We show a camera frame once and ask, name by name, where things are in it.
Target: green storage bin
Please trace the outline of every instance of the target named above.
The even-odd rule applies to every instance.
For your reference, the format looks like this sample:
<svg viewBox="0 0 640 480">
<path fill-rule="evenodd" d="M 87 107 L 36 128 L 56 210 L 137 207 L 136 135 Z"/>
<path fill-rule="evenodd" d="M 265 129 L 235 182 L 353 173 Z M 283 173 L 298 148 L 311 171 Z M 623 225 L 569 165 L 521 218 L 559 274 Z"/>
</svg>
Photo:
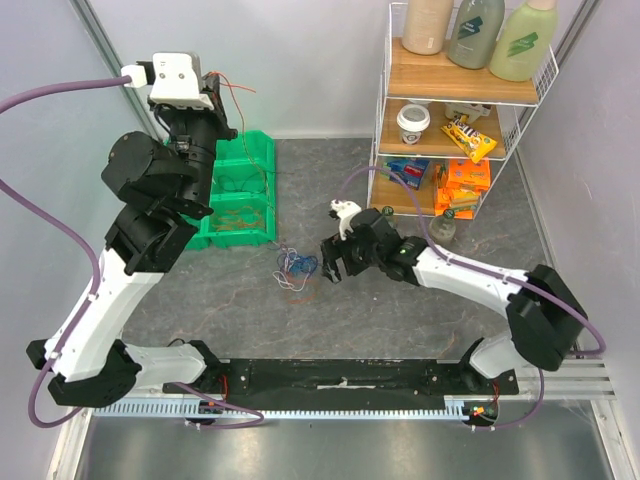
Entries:
<svg viewBox="0 0 640 480">
<path fill-rule="evenodd" d="M 214 213 L 200 221 L 189 220 L 199 231 L 187 249 L 276 241 L 275 144 L 260 131 L 246 132 L 246 142 L 253 162 L 247 157 L 241 136 L 231 142 L 218 142 L 209 202 Z M 268 189 L 260 169 L 266 175 Z"/>
<path fill-rule="evenodd" d="M 275 241 L 275 216 L 265 195 L 229 193 L 211 197 L 214 213 L 207 237 L 220 248 Z"/>
<path fill-rule="evenodd" d="M 274 184 L 272 178 L 275 174 L 262 162 L 252 164 L 247 160 L 224 160 L 220 164 L 214 164 L 212 195 L 224 195 L 226 193 L 253 193 L 260 195 L 266 193 L 264 175 L 267 183 Z"/>
</svg>

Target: shampoo bottle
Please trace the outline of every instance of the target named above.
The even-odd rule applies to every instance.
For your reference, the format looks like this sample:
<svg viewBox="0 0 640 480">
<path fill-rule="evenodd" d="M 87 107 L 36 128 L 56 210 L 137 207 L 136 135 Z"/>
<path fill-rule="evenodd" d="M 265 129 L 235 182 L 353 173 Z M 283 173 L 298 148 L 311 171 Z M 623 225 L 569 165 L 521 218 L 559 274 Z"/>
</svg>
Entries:
<svg viewBox="0 0 640 480">
<path fill-rule="evenodd" d="M 489 70 L 512 82 L 529 80 L 551 45 L 558 25 L 556 0 L 527 0 L 507 20 Z"/>
<path fill-rule="evenodd" d="M 504 0 L 464 0 L 449 45 L 449 60 L 464 68 L 489 63 L 504 21 Z"/>
<path fill-rule="evenodd" d="M 420 55 L 435 55 L 444 38 L 453 11 L 453 0 L 409 0 L 402 46 Z"/>
</svg>

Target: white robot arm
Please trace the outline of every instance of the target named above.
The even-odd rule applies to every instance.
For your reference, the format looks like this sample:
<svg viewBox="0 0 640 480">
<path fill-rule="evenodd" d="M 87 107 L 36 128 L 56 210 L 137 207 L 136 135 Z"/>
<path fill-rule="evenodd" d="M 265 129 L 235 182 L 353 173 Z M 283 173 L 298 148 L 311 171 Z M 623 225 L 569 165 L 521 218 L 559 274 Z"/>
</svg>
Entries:
<svg viewBox="0 0 640 480">
<path fill-rule="evenodd" d="M 109 153 L 102 179 L 126 206 L 106 235 L 97 294 L 52 367 L 49 390 L 60 405 L 103 407 L 134 387 L 193 383 L 219 368 L 203 342 L 172 348 L 125 345 L 119 335 L 146 293 L 168 272 L 197 232 L 183 216 L 212 213 L 209 197 L 216 142 L 231 140 L 217 75 L 201 77 L 200 61 L 188 53 L 156 53 L 153 62 L 122 69 L 127 86 L 151 84 L 149 105 L 168 125 L 167 146 L 142 132 L 123 135 Z M 31 342 L 37 368 L 87 298 L 80 297 L 64 325 L 48 340 Z"/>
<path fill-rule="evenodd" d="M 509 329 L 478 340 L 467 351 L 463 363 L 472 382 L 473 376 L 479 375 L 475 380 L 492 379 L 529 363 L 543 370 L 557 370 L 582 330 L 580 323 L 562 309 L 505 281 L 515 278 L 531 282 L 584 312 L 550 267 L 538 265 L 525 272 L 463 258 L 442 247 L 438 254 L 424 238 L 400 237 L 377 210 L 362 210 L 353 202 L 334 200 L 331 215 L 340 221 L 338 234 L 322 243 L 323 275 L 331 281 L 341 281 L 338 259 L 343 261 L 347 275 L 358 275 L 375 266 L 392 280 L 455 293 L 508 320 Z M 460 263 L 495 272 L 498 278 Z"/>
</svg>

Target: white cup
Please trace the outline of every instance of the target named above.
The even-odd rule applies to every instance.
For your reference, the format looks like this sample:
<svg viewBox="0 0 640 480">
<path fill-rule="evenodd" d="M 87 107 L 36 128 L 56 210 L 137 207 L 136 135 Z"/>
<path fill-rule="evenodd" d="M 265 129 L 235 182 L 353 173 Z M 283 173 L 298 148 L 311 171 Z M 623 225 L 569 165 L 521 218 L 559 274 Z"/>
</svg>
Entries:
<svg viewBox="0 0 640 480">
<path fill-rule="evenodd" d="M 398 112 L 400 138 L 407 145 L 415 145 L 431 123 L 429 110 L 422 105 L 409 103 Z"/>
</svg>

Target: wooden shelf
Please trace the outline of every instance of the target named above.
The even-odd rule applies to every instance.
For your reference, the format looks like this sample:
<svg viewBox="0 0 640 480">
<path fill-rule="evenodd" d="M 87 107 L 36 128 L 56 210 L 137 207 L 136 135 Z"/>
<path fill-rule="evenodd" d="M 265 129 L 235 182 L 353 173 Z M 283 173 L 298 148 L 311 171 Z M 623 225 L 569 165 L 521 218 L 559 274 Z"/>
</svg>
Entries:
<svg viewBox="0 0 640 480">
<path fill-rule="evenodd" d="M 414 193 L 420 202 L 422 213 L 433 216 L 435 215 L 435 199 L 433 174 L 430 172 L 431 169 L 427 170 L 420 185 L 420 190 L 414 191 Z M 416 207 L 413 205 L 405 189 L 384 175 L 381 175 L 380 172 L 376 172 L 373 179 L 370 206 L 382 210 L 387 205 L 393 207 L 394 212 L 399 215 L 416 215 Z"/>
<path fill-rule="evenodd" d="M 538 94 L 530 80 L 508 82 L 494 76 L 487 68 L 468 70 L 447 58 L 447 46 L 437 55 L 417 55 L 402 46 L 402 39 L 392 39 L 391 97 L 430 98 L 537 105 Z"/>
<path fill-rule="evenodd" d="M 406 100 L 387 99 L 378 153 L 465 158 L 464 152 L 440 129 L 440 127 L 449 122 L 444 115 L 444 103 L 436 102 L 429 105 L 431 124 L 422 133 L 420 141 L 415 145 L 404 143 L 400 138 L 400 127 L 396 117 L 400 109 L 406 104 Z M 489 153 L 489 159 L 504 160 L 507 152 L 502 139 L 497 107 L 494 106 L 491 109 L 491 115 L 480 117 L 472 126 L 480 133 L 484 133 L 498 142 L 496 148 Z"/>
</svg>

